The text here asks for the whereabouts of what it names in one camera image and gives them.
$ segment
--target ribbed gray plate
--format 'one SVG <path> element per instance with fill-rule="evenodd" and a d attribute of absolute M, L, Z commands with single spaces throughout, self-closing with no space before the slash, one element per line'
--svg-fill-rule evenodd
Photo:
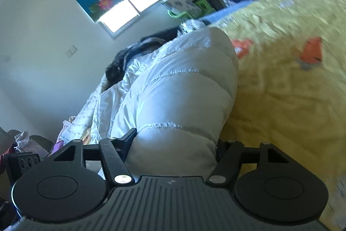
<path fill-rule="evenodd" d="M 263 223 L 239 209 L 228 191 L 211 188 L 205 185 L 200 177 L 143 177 L 134 186 L 115 189 L 99 210 L 83 219 L 51 225 L 25 218 L 18 223 L 15 230 L 325 231 L 327 229 L 318 221 L 299 226 Z"/>

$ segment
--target silver screw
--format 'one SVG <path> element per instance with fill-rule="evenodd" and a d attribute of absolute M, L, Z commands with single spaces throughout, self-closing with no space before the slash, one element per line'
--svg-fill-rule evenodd
<path fill-rule="evenodd" d="M 121 174 L 121 175 L 115 176 L 114 181 L 119 184 L 127 184 L 132 181 L 132 177 L 130 175 Z"/>
<path fill-rule="evenodd" d="M 209 181 L 214 184 L 222 184 L 226 182 L 226 177 L 222 175 L 213 175 L 209 177 Z"/>

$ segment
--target shiny white fabric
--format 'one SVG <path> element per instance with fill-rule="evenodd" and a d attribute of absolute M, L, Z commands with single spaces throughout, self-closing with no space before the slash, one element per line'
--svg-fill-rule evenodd
<path fill-rule="evenodd" d="M 95 143 L 137 128 L 126 160 L 141 175 L 208 176 L 237 90 L 238 59 L 217 28 L 185 34 L 134 60 L 98 99 Z"/>

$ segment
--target wall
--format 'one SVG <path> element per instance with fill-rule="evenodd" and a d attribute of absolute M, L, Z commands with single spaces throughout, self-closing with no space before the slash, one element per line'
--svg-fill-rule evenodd
<path fill-rule="evenodd" d="M 21 132 L 28 131 L 30 135 L 41 135 L 41 132 L 21 113 L 2 88 L 0 88 L 0 127 L 4 131 L 16 129 Z"/>
<path fill-rule="evenodd" d="M 122 48 L 175 26 L 157 5 L 115 40 L 75 0 L 0 0 L 0 63 L 4 91 L 46 138 L 76 115 Z M 68 59 L 71 45 L 78 51 Z"/>

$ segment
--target yellow bedspread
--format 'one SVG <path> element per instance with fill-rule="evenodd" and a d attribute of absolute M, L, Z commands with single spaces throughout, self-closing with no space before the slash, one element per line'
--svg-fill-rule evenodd
<path fill-rule="evenodd" d="M 329 190 L 320 220 L 342 230 L 346 0 L 260 0 L 213 26 L 235 46 L 245 43 L 236 48 L 241 57 L 238 93 L 221 138 L 250 147 L 271 142 L 316 174 Z M 311 39 L 317 41 L 312 48 Z"/>

